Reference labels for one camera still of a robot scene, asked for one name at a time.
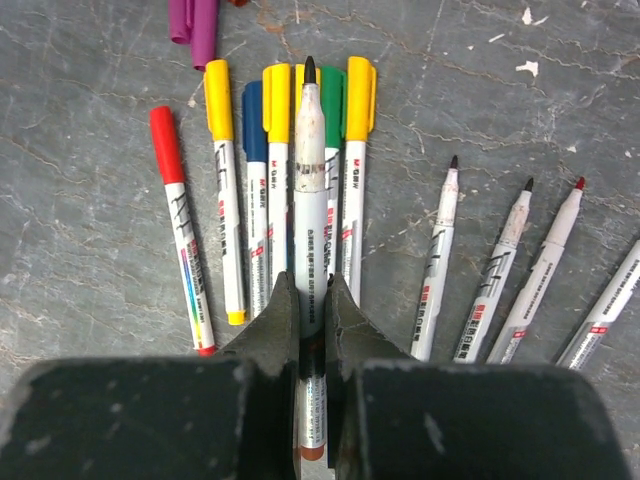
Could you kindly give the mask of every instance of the red object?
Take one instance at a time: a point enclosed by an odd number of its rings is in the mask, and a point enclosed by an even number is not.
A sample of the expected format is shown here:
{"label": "red object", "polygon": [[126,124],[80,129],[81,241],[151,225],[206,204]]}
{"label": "red object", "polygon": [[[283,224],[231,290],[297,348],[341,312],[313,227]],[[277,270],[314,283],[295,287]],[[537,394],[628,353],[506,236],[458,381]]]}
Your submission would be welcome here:
{"label": "red object", "polygon": [[180,162],[178,134],[173,124],[171,109],[167,106],[156,107],[149,112],[149,118],[158,170],[160,170],[164,184],[185,183]]}
{"label": "red object", "polygon": [[214,353],[216,353],[216,347],[215,345],[212,347],[207,347],[207,348],[199,348],[198,349],[198,355],[200,355],[201,357],[210,357],[211,355],[213,355]]}

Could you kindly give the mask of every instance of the cracked stone surface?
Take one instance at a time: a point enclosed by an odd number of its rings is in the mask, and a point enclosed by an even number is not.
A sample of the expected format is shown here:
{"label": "cracked stone surface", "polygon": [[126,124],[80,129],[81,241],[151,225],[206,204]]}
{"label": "cracked stone surface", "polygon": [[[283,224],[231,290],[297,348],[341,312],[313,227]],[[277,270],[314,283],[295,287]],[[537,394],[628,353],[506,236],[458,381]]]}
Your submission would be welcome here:
{"label": "cracked stone surface", "polygon": [[[584,175],[582,212],[515,361],[557,358],[640,234],[637,1],[224,2],[219,34],[236,126],[243,85],[270,63],[307,54],[321,65],[344,67],[349,55],[375,63],[362,304],[405,349],[440,185],[458,154],[461,201],[438,362],[453,355],[526,179],[536,180],[528,229],[490,340],[555,211]],[[164,2],[0,6],[0,394],[43,358],[193,354],[147,122],[159,104],[180,122],[217,341],[239,331],[224,316],[201,75],[188,49],[167,37]],[[636,294],[584,372],[638,478],[639,315]],[[326,475],[314,468],[308,478]]]}

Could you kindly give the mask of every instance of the marker tip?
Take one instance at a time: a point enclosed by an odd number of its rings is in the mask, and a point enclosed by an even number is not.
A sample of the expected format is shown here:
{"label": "marker tip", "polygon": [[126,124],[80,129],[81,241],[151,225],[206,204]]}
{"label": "marker tip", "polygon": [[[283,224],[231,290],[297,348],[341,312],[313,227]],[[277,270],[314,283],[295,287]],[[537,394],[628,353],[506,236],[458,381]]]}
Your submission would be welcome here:
{"label": "marker tip", "polygon": [[316,64],[312,56],[304,62],[304,83],[316,83]]}

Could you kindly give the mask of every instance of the gray surface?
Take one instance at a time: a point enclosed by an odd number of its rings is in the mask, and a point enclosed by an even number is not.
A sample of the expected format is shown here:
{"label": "gray surface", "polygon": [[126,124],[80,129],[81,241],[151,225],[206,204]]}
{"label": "gray surface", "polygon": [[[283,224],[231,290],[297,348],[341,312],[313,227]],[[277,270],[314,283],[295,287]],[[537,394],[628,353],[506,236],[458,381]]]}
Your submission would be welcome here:
{"label": "gray surface", "polygon": [[[460,156],[438,361],[453,354],[526,178],[536,178],[533,210],[492,337],[554,211],[585,175],[583,211],[517,355],[546,362],[640,233],[640,8],[634,0],[533,2],[525,25],[527,4],[486,2],[225,3],[219,53],[232,68],[236,106],[241,87],[271,62],[306,54],[336,66],[349,55],[375,61],[362,303],[405,348],[440,184],[451,155]],[[210,292],[222,288],[201,76],[188,49],[167,38],[165,2],[76,3],[0,7],[0,392],[42,358],[191,351],[147,125],[158,104],[180,117],[206,280]],[[517,71],[527,61],[538,62],[536,77]],[[225,344],[238,329],[225,325],[221,294],[210,303]],[[585,372],[636,475],[639,312],[636,295]]]}

